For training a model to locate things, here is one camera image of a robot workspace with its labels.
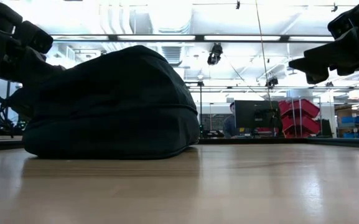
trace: wooden table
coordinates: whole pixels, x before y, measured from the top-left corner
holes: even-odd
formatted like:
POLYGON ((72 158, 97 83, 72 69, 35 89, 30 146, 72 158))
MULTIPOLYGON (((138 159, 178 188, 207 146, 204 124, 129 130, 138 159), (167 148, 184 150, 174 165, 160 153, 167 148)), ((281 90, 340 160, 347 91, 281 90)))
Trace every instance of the wooden table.
POLYGON ((0 223, 359 223, 359 149, 196 146, 159 161, 0 151, 0 223))

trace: man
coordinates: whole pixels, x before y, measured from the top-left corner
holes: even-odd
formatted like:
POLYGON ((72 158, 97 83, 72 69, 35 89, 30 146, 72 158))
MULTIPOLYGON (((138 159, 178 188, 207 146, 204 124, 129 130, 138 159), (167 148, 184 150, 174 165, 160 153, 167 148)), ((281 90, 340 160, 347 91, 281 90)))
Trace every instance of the man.
POLYGON ((231 103, 229 107, 232 114, 223 122, 223 134, 227 139, 234 139, 240 134, 239 129, 236 128, 235 102, 231 103))

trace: computer monitor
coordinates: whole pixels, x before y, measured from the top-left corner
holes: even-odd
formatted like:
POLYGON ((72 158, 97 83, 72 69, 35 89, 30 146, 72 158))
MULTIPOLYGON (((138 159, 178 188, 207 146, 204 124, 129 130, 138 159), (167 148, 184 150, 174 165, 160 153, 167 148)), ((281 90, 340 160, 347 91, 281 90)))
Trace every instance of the computer monitor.
POLYGON ((236 128, 277 128, 279 102, 235 100, 235 121, 236 128))

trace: black bag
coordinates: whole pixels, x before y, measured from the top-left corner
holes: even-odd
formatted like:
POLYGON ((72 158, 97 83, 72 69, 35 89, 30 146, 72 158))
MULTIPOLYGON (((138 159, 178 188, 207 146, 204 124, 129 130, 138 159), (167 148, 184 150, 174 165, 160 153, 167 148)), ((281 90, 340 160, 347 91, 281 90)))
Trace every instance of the black bag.
POLYGON ((143 46, 79 64, 10 100, 31 105, 23 142, 40 157, 163 159, 198 141, 197 110, 185 83, 143 46))

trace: white ceiling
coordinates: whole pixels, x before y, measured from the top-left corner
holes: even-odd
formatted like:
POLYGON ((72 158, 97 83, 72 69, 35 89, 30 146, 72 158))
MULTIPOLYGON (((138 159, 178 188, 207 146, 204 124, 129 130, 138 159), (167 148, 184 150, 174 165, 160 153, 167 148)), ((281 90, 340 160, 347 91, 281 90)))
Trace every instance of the white ceiling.
MULTIPOLYGON (((50 34, 155 34, 161 27, 178 26, 189 15, 188 34, 259 34, 255 0, 241 0, 239 10, 236 0, 20 0, 2 1, 11 6, 50 34)), ((263 35, 330 35, 327 24, 340 13, 356 6, 359 1, 336 0, 338 10, 333 9, 333 0, 258 0, 258 12, 263 35)), ((138 43, 157 50, 157 43, 138 43)), ((87 43, 72 42, 54 45, 49 57, 59 49, 70 47, 80 50, 119 50, 134 43, 87 43)), ((207 57, 212 43, 187 43, 183 62, 184 78, 242 82, 247 85, 264 85, 264 62, 269 76, 277 76, 280 85, 308 86, 304 75, 286 75, 289 58, 303 55, 307 49, 319 44, 261 44, 222 43, 224 56, 218 65, 208 66, 207 57)), ((86 53, 77 54, 76 63, 88 60, 86 53)), ((335 86, 359 86, 359 75, 343 78, 330 73, 329 81, 335 86)))

